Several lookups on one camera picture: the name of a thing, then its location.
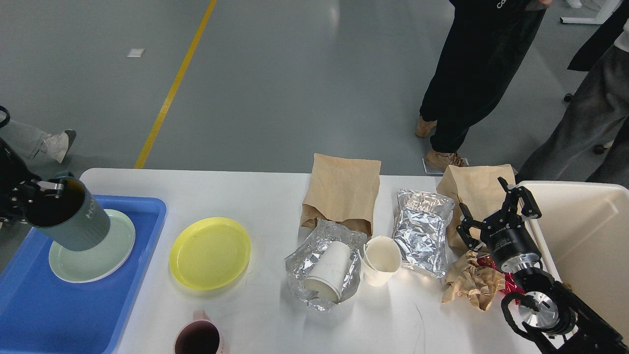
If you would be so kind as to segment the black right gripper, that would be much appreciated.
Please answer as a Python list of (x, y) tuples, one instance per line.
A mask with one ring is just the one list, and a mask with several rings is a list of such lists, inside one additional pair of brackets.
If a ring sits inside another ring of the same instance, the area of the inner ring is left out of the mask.
[[(459, 207), (462, 211), (461, 224), (457, 233), (463, 244), (470, 251), (487, 253), (488, 249), (499, 271), (516, 273), (527, 267), (534, 267), (541, 260), (541, 252), (528, 233), (525, 219), (539, 219), (541, 210), (526, 187), (509, 184), (503, 177), (497, 177), (506, 192), (501, 209), (483, 221), (474, 220), (472, 213), (464, 203)], [(517, 214), (517, 206), (522, 204), (521, 215)], [(481, 231), (481, 239), (474, 239), (470, 229)]]

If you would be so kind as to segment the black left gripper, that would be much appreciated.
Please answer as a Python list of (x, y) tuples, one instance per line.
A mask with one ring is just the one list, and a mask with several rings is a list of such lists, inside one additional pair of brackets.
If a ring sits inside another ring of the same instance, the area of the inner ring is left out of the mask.
[(46, 181), (29, 170), (16, 170), (2, 167), (0, 170), (0, 219), (2, 223), (26, 223), (26, 207), (24, 189), (33, 187), (31, 200), (61, 199), (65, 190), (62, 180)]

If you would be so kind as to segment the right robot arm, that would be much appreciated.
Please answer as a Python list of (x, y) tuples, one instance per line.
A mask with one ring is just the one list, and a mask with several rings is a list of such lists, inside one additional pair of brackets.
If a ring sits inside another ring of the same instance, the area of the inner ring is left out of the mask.
[(510, 328), (543, 354), (626, 354), (622, 335), (544, 271), (541, 251), (525, 229), (525, 220), (542, 216), (532, 193), (503, 177), (497, 181), (506, 194), (501, 208), (485, 220), (474, 220), (466, 204), (460, 203), (457, 232), (471, 251), (487, 247), (497, 269), (523, 289), (501, 301)]

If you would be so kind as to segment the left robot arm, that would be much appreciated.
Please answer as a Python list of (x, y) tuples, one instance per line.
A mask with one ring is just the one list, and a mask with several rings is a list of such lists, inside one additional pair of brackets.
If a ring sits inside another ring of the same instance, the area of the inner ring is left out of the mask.
[(62, 209), (63, 198), (51, 190), (40, 190), (42, 179), (32, 173), (22, 157), (33, 159), (38, 153), (63, 163), (76, 131), (49, 134), (11, 118), (1, 108), (1, 222), (24, 220), (36, 227), (63, 224), (69, 216)]

